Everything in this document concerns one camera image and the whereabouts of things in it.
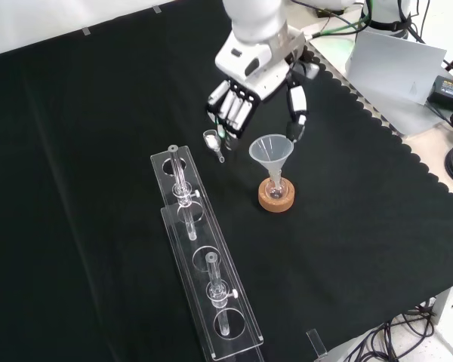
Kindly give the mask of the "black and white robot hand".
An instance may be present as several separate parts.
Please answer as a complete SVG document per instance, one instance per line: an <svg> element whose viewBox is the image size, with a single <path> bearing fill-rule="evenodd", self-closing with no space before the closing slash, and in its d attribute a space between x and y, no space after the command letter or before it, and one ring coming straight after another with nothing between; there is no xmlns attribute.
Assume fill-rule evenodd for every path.
<svg viewBox="0 0 453 362"><path fill-rule="evenodd" d="M307 98L294 67L300 64L306 39L290 31L264 43L245 44L230 34L215 58L226 76L208 97L206 112L229 150L242 138L257 107L283 86L291 120L286 137L296 143L307 122Z"/></svg>

